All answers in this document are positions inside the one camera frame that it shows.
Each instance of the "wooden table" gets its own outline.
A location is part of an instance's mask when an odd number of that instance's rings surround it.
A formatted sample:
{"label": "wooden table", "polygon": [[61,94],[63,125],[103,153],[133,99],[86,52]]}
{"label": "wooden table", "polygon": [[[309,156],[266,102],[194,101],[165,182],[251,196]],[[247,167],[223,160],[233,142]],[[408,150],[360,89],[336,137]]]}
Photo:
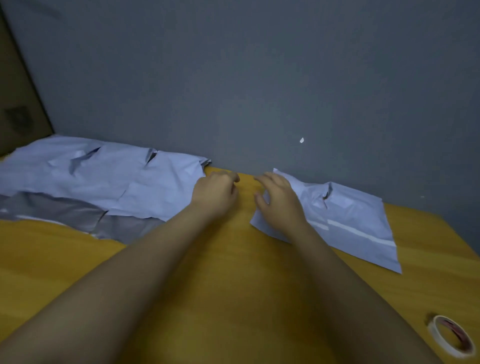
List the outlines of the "wooden table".
{"label": "wooden table", "polygon": [[[249,224],[261,187],[240,176],[238,205],[189,251],[121,362],[335,362],[303,265],[291,245]],[[337,253],[446,363],[456,363],[424,320],[429,312],[448,316],[480,344],[480,260],[440,217],[385,209],[402,275]],[[0,237],[0,340],[124,247],[39,221],[0,221]]]}

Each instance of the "person's left arm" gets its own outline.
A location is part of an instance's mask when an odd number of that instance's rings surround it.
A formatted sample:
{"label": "person's left arm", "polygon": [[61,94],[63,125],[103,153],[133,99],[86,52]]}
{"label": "person's left arm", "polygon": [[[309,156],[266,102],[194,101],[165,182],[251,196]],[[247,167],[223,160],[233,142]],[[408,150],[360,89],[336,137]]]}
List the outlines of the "person's left arm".
{"label": "person's left arm", "polygon": [[0,363],[112,363],[190,244],[237,198],[236,173],[199,179],[192,202],[97,266],[0,343]]}

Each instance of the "roll of tape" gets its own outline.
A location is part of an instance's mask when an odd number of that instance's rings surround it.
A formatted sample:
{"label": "roll of tape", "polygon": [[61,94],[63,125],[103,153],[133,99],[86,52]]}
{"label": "roll of tape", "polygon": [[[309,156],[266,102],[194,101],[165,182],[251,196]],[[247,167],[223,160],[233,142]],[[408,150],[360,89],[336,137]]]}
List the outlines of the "roll of tape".
{"label": "roll of tape", "polygon": [[[450,329],[460,340],[460,346],[452,346],[440,333],[438,326],[445,326]],[[442,315],[435,315],[427,325],[435,341],[450,355],[456,358],[468,358],[475,355],[475,344],[467,332],[455,321]]]}

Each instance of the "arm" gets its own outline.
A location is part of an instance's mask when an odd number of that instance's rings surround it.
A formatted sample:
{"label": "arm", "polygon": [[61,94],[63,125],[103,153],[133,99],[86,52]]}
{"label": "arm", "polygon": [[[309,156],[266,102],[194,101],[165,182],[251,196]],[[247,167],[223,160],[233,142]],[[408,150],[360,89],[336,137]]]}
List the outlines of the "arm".
{"label": "arm", "polygon": [[192,202],[103,262],[0,344],[0,363],[112,363],[200,232],[235,202],[236,173],[197,182]]}
{"label": "arm", "polygon": [[260,194],[255,195],[258,208],[306,263],[331,330],[349,362],[441,363],[415,330],[310,226],[287,179],[271,172],[256,179],[270,195],[270,204]]}

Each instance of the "cardboard box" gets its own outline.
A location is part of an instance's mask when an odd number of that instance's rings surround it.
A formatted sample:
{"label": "cardboard box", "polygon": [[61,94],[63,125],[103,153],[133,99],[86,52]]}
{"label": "cardboard box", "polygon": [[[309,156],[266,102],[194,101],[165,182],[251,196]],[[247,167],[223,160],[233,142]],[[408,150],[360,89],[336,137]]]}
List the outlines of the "cardboard box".
{"label": "cardboard box", "polygon": [[0,13],[0,156],[50,134],[50,122]]}

